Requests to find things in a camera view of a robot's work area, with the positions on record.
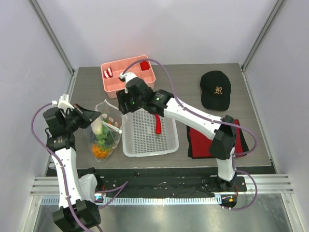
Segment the polka dot zip bag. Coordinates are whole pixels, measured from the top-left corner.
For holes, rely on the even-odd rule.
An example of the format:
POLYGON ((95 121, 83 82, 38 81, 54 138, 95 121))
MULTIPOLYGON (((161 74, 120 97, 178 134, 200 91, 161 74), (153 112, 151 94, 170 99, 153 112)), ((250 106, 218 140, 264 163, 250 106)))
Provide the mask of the polka dot zip bag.
MULTIPOLYGON (((91 125, 84 130, 84 136, 87 140, 90 151, 92 144, 98 144, 102 148, 112 148, 113 152, 117 148, 122 137, 123 128, 127 122, 127 116, 122 115, 119 109, 107 100, 97 104, 95 110, 101 112, 103 129, 102 134, 100 135, 95 135, 92 132, 91 125)), ((99 159, 95 156, 94 158, 98 161, 104 161, 107 159, 99 159)))

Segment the red fake chili pepper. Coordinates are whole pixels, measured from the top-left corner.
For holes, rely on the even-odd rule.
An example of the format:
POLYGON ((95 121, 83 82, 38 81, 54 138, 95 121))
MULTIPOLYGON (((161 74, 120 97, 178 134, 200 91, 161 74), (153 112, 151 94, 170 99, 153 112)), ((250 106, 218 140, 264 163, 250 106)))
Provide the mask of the red fake chili pepper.
POLYGON ((155 115, 156 126, 155 126, 155 133, 156 135, 160 135, 162 133, 162 126, 161 126, 161 119, 158 114, 155 115))

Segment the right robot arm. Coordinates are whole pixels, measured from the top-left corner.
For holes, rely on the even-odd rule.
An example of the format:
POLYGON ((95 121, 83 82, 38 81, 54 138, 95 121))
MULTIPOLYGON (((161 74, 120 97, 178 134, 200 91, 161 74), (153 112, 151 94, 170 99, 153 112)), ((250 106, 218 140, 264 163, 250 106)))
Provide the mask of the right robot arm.
POLYGON ((116 93, 122 114, 143 109, 152 115, 177 120, 202 133, 211 140, 208 151, 217 161, 217 185, 224 191, 235 187, 237 174, 232 155, 236 145, 236 130, 232 117, 208 115, 179 101, 172 93, 162 89, 153 91, 134 73, 122 73, 119 79, 125 83, 125 88, 116 93))

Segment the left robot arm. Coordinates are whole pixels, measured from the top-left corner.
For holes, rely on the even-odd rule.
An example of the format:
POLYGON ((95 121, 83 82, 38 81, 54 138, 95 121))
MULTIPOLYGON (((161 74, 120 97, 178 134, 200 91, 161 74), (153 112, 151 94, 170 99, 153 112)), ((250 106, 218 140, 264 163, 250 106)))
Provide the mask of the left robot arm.
POLYGON ((94 193, 102 189, 103 181, 94 168, 78 175, 74 136, 75 131, 86 129, 99 116, 100 112, 77 104, 67 110, 53 107, 43 113, 48 125, 46 146, 55 163, 59 186, 59 209, 52 217, 63 232, 89 232, 101 223, 94 193))

